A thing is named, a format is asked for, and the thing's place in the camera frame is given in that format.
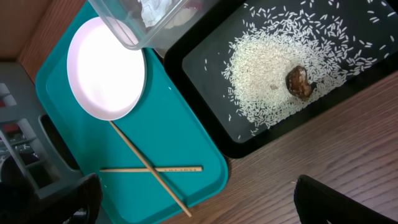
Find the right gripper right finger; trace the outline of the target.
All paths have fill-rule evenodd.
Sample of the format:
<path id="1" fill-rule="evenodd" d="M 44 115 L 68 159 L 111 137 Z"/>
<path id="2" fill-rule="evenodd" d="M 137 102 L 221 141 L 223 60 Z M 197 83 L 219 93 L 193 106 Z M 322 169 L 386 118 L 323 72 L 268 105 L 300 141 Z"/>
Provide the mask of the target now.
<path id="1" fill-rule="evenodd" d="M 307 175 L 297 179 L 294 204 L 302 224 L 397 224 Z"/>

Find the white rice pile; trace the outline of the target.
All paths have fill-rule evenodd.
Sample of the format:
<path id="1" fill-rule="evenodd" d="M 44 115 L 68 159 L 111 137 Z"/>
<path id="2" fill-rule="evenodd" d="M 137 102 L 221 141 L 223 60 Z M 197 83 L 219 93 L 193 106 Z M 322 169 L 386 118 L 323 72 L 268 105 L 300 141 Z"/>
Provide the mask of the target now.
<path id="1" fill-rule="evenodd" d="M 396 1 L 249 1 L 206 40 L 206 74 L 221 85 L 218 117 L 246 142 L 397 52 Z M 313 88 L 303 101 L 285 77 L 297 65 Z"/>

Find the white napkin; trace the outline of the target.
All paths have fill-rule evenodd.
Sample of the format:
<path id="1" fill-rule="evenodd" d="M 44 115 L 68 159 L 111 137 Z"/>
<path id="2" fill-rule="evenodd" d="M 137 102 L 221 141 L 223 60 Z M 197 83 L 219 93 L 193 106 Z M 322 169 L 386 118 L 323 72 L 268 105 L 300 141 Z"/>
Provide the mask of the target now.
<path id="1" fill-rule="evenodd" d="M 172 0 L 138 0 L 141 3 L 141 17 L 146 27 L 153 27 L 163 18 L 172 5 Z"/>

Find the brown food scrap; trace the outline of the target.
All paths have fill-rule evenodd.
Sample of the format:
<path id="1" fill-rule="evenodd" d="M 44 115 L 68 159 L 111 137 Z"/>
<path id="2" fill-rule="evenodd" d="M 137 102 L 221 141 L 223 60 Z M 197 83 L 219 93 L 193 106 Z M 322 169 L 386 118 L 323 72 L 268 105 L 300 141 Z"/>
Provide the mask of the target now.
<path id="1" fill-rule="evenodd" d="M 285 77 L 289 93 L 303 101 L 310 98 L 313 88 L 308 82 L 307 69 L 297 65 Z"/>

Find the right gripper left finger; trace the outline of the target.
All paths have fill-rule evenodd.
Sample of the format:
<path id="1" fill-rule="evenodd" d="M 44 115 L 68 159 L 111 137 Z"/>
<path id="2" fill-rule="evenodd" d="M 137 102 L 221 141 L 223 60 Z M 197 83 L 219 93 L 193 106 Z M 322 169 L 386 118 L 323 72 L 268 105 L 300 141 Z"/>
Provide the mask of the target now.
<path id="1" fill-rule="evenodd" d="M 95 223 L 102 200 L 96 174 L 39 199 L 14 159 L 1 166 L 1 223 Z"/>

